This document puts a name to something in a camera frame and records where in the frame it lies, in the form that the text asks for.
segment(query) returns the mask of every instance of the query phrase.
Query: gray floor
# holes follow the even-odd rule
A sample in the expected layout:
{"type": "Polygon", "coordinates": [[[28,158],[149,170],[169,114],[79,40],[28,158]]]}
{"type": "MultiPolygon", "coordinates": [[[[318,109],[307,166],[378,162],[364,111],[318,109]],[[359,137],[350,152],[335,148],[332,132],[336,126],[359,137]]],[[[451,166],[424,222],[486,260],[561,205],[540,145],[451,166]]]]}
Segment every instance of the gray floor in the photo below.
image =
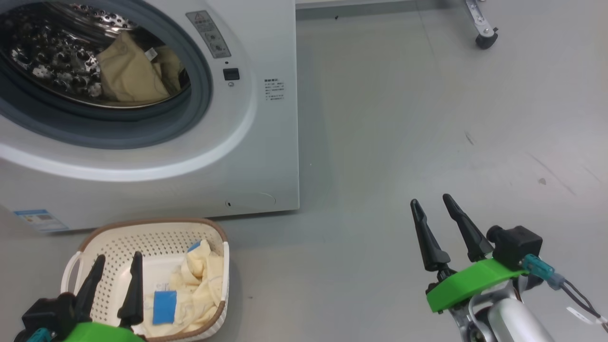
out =
{"type": "MultiPolygon", "coordinates": [[[[482,230],[524,225],[608,315],[608,2],[488,0],[479,51],[461,7],[299,21],[302,208],[223,220],[229,318],[213,341],[458,341],[430,313],[409,201],[460,270],[441,194],[482,230]]],[[[56,296],[84,234],[39,236],[3,213],[0,327],[56,296]]],[[[543,286],[524,300],[557,341],[606,338],[543,286]]]]}

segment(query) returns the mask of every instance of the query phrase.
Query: floor stain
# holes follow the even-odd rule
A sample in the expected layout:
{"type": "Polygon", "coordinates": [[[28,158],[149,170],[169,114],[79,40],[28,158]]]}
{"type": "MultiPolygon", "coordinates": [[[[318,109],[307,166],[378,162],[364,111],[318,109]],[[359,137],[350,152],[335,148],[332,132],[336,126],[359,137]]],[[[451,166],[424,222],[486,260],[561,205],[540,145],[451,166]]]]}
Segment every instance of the floor stain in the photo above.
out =
{"type": "Polygon", "coordinates": [[[561,186],[566,188],[566,190],[568,190],[572,195],[576,196],[576,192],[574,192],[571,187],[569,187],[566,183],[564,183],[563,180],[561,180],[551,169],[549,169],[549,167],[546,166],[545,163],[540,161],[540,159],[538,159],[537,157],[533,156],[530,152],[528,152],[528,156],[530,156],[537,163],[539,163],[543,168],[545,168],[545,170],[547,170],[551,174],[551,176],[555,177],[555,179],[559,182],[559,184],[561,184],[561,186]]]}
{"type": "Polygon", "coordinates": [[[598,182],[600,182],[600,183],[603,183],[603,182],[602,182],[602,180],[601,180],[601,179],[599,179],[599,178],[598,178],[598,177],[595,175],[595,173],[591,172],[591,170],[589,170],[589,169],[588,169],[588,168],[586,168],[586,167],[583,167],[583,169],[585,169],[585,171],[589,172],[589,174],[590,174],[591,176],[593,176],[593,177],[595,178],[595,180],[597,180],[597,181],[598,181],[598,182]]]}
{"type": "Polygon", "coordinates": [[[466,139],[469,141],[469,143],[473,146],[475,146],[475,139],[473,139],[473,136],[471,136],[471,134],[467,131],[465,131],[465,136],[466,139]]]}

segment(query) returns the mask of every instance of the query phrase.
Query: brown basket rim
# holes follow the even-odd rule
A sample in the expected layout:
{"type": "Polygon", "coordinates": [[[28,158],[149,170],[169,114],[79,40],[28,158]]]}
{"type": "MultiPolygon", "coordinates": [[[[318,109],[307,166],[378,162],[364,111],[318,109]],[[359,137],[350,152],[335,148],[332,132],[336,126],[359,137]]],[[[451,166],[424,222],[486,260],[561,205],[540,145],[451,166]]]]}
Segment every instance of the brown basket rim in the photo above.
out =
{"type": "MultiPolygon", "coordinates": [[[[220,227],[217,223],[215,223],[211,220],[208,220],[206,218],[190,218],[190,217],[151,218],[151,219],[147,219],[147,220],[133,220],[133,221],[111,223],[109,225],[99,227],[99,228],[95,229],[89,236],[87,236],[87,238],[80,245],[78,250],[80,252],[84,252],[86,247],[89,245],[89,243],[91,241],[93,241],[94,238],[96,238],[99,234],[101,234],[103,232],[106,232],[106,231],[109,231],[112,229],[117,229],[117,228],[123,228],[123,227],[129,227],[129,226],[139,226],[139,225],[149,225],[149,224],[153,224],[153,223],[202,223],[204,225],[211,226],[213,229],[215,229],[219,233],[219,236],[222,238],[223,242],[228,241],[228,238],[226,237],[226,233],[224,232],[222,227],[220,227]]],[[[205,331],[209,330],[218,321],[218,319],[220,318],[220,316],[222,315],[222,313],[224,311],[225,306],[226,306],[226,301],[219,302],[218,310],[215,312],[215,315],[209,320],[209,322],[207,322],[207,324],[202,326],[200,329],[197,329],[197,330],[194,330],[191,332],[177,333],[177,334],[170,335],[170,336],[153,337],[153,338],[149,338],[148,342],[169,342],[169,341],[181,340],[184,338],[196,337],[196,336],[204,333],[205,331]]]]}

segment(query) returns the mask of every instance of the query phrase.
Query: gray rubber seal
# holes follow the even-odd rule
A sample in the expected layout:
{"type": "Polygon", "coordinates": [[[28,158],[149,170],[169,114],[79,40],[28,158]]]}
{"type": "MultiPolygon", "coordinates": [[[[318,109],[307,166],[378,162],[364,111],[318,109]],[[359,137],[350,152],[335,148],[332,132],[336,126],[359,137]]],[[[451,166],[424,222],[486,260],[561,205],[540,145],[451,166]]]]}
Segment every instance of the gray rubber seal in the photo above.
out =
{"type": "MultiPolygon", "coordinates": [[[[0,12],[31,2],[39,1],[3,0],[0,12]]],[[[160,144],[198,124],[211,101],[211,73],[200,49],[181,27],[141,0],[84,0],[79,3],[120,13],[166,42],[188,71],[190,89],[146,108],[95,108],[41,89],[0,58],[0,113],[43,136],[68,144],[105,149],[160,144]]]]}

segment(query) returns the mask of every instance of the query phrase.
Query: basket handle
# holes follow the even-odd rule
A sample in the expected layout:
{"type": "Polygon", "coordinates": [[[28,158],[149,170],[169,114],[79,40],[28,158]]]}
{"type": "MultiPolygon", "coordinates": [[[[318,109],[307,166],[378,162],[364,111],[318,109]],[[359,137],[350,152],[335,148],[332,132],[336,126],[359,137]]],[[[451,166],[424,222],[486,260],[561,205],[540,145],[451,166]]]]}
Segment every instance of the basket handle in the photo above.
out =
{"type": "Polygon", "coordinates": [[[222,300],[225,301],[228,297],[228,279],[230,271],[230,247],[228,242],[224,241],[224,279],[222,279],[222,300]]]}
{"type": "Polygon", "coordinates": [[[76,261],[80,260],[81,256],[82,256],[82,252],[77,251],[76,254],[74,254],[70,258],[70,261],[67,262],[66,269],[63,270],[63,277],[61,277],[61,293],[69,292],[69,289],[67,287],[69,286],[69,283],[70,283],[70,274],[72,274],[74,265],[76,264],[76,261]]]}

